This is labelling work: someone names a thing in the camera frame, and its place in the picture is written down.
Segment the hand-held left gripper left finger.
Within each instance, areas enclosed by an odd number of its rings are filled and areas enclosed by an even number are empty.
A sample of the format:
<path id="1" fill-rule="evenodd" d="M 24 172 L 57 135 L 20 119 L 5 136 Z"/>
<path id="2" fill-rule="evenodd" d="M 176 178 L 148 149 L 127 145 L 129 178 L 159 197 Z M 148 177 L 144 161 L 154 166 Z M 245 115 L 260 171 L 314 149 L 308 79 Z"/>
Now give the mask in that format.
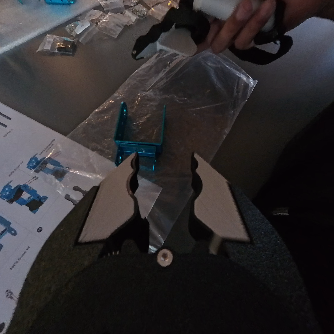
<path id="1" fill-rule="evenodd" d="M 100 183 L 82 230 L 79 244 L 109 242 L 149 244 L 149 223 L 141 218 L 135 193 L 138 182 L 139 155 L 132 153 L 111 169 Z"/>

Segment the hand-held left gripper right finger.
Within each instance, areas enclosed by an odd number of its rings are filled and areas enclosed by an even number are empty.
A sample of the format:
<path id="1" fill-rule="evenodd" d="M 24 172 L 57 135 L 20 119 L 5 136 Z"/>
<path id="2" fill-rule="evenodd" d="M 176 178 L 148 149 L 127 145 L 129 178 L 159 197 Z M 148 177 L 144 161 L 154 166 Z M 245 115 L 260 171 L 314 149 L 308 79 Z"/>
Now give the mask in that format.
<path id="1" fill-rule="evenodd" d="M 197 153 L 191 155 L 188 229 L 196 242 L 207 244 L 212 255 L 227 255 L 226 243 L 250 244 L 252 237 L 230 183 Z"/>

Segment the blue metal bracket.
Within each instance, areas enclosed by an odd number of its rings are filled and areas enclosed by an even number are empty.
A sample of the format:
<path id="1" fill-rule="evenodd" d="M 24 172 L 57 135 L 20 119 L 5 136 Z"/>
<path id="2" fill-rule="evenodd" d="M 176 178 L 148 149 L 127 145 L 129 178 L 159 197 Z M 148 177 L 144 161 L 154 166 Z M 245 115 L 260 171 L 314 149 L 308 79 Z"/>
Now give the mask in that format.
<path id="1" fill-rule="evenodd" d="M 148 167 L 142 165 L 143 169 L 147 171 L 155 171 L 157 155 L 162 153 L 165 119 L 166 119 L 166 105 L 164 105 L 162 112 L 162 126 L 161 126 L 160 140 L 156 143 L 124 140 L 127 118 L 128 118 L 127 104 L 126 102 L 121 102 L 118 120 L 116 123 L 116 128 L 114 133 L 114 142 L 117 145 L 115 165 L 119 166 L 125 160 L 125 156 L 130 156 L 132 153 L 138 153 L 140 157 L 152 159 L 152 166 Z"/>

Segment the person's right hand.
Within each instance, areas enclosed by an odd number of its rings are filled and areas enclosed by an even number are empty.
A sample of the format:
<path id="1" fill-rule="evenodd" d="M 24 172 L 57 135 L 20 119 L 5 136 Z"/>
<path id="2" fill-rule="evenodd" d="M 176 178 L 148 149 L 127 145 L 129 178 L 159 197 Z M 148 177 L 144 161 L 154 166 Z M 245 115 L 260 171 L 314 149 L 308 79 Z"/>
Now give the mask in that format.
<path id="1" fill-rule="evenodd" d="M 288 32 L 311 17 L 334 20 L 333 0 L 287 0 L 283 26 Z M 204 49 L 214 53 L 225 51 L 231 45 L 246 50 L 255 45 L 254 38 L 274 14 L 277 1 L 266 0 L 253 11 L 251 1 L 242 1 L 227 21 L 214 20 L 203 43 Z"/>

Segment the clear plastic bag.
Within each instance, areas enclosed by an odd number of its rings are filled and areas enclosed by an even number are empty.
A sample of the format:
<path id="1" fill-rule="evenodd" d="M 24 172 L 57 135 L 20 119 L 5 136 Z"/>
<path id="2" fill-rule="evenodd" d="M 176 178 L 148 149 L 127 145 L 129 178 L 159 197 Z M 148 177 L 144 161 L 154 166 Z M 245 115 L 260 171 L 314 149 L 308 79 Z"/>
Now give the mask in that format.
<path id="1" fill-rule="evenodd" d="M 148 214 L 149 253 L 159 249 L 192 195 L 191 154 L 210 163 L 257 81 L 222 54 L 193 57 L 160 52 L 138 68 L 67 137 L 115 161 L 114 133 L 127 104 L 125 138 L 158 142 L 162 152 L 139 157 L 139 175 L 162 188 Z"/>

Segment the assembly instruction sheet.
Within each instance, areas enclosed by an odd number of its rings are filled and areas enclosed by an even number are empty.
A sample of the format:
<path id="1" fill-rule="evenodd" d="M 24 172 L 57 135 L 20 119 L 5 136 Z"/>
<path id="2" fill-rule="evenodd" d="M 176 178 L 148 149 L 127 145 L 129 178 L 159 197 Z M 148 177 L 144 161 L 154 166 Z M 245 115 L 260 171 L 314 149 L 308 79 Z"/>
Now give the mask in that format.
<path id="1" fill-rule="evenodd" d="M 1 103 L 0 321 L 6 333 L 51 233 L 115 163 Z"/>

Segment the pile of small parts bags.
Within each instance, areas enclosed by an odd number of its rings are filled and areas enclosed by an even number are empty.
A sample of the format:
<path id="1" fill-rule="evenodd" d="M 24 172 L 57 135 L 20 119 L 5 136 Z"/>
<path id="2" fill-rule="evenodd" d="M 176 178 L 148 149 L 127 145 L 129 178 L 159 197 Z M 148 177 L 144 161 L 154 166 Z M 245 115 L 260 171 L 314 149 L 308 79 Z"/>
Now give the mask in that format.
<path id="1" fill-rule="evenodd" d="M 78 41 L 86 44 L 97 33 L 116 39 L 126 26 L 149 15 L 161 21 L 169 9 L 178 7 L 178 1 L 171 0 L 107 0 L 99 3 L 102 10 L 92 9 L 65 27 L 69 37 L 47 34 L 37 51 L 74 55 Z"/>

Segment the grey foam board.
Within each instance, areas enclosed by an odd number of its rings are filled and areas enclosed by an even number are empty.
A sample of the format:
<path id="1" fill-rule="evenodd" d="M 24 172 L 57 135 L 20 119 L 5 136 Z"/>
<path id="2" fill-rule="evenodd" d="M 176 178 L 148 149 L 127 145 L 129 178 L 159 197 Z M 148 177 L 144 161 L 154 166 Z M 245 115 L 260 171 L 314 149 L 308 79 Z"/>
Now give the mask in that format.
<path id="1" fill-rule="evenodd" d="M 99 5 L 98 0 L 73 4 L 47 4 L 45 1 L 0 1 L 0 54 L 55 28 Z"/>

